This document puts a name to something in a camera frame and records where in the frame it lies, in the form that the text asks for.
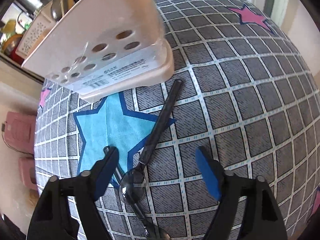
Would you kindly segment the black handled steel spoon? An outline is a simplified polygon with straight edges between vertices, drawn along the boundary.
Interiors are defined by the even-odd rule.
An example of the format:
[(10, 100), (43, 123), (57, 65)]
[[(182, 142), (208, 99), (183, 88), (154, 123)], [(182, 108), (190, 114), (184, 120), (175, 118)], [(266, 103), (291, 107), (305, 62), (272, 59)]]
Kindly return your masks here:
[(119, 184), (118, 192), (120, 199), (126, 204), (136, 204), (144, 195), (144, 168), (155, 151), (156, 145), (158, 144), (163, 131), (167, 126), (169, 126), (170, 115), (182, 86), (183, 81), (181, 79), (174, 80), (158, 119), (146, 140), (142, 153), (138, 159), (138, 164), (126, 173), (121, 171), (120, 166), (118, 166), (114, 172), (114, 176)]

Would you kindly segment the pink chair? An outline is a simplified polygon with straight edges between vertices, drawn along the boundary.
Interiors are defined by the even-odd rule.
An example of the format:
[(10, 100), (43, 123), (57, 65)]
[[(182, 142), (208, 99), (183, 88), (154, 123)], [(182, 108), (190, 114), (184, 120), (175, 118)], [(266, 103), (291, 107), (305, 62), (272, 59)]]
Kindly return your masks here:
[(5, 120), (4, 142), (11, 148), (28, 155), (18, 159), (20, 179), (25, 187), (36, 191), (35, 125), (36, 116), (34, 115), (8, 112)]

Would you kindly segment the grey checkered star tablecloth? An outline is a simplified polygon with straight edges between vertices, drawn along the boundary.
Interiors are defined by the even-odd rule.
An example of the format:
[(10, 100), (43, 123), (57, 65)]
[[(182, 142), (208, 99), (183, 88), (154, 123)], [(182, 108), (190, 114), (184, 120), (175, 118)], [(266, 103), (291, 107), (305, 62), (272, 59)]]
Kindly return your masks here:
[(289, 38), (245, 0), (155, 0), (173, 49), (175, 74), (96, 103), (51, 81), (36, 123), (36, 182), (74, 177), (103, 110), (158, 115), (175, 79), (184, 81), (172, 117), (145, 169), (148, 220), (171, 239), (202, 239), (218, 202), (207, 192), (195, 150), (206, 147), (237, 176), (263, 176), (288, 238), (303, 230), (319, 186), (319, 90)]

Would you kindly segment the beige plastic utensil holder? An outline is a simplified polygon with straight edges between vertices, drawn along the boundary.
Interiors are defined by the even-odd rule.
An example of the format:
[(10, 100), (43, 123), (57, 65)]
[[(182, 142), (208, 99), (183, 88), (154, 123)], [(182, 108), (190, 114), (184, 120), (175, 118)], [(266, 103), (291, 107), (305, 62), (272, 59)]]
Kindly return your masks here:
[(78, 1), (22, 66), (90, 103), (165, 82), (174, 73), (153, 0)]

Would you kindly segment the beige perforated storage cart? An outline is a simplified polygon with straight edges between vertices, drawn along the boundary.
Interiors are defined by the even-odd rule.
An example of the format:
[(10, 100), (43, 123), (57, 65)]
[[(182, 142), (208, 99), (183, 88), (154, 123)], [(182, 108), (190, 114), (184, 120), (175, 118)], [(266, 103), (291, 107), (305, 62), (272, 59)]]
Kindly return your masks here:
[(26, 59), (31, 52), (38, 38), (47, 30), (51, 30), (56, 22), (51, 16), (52, 2), (45, 5), (31, 23), (28, 30), (24, 33), (17, 49), (16, 54)]

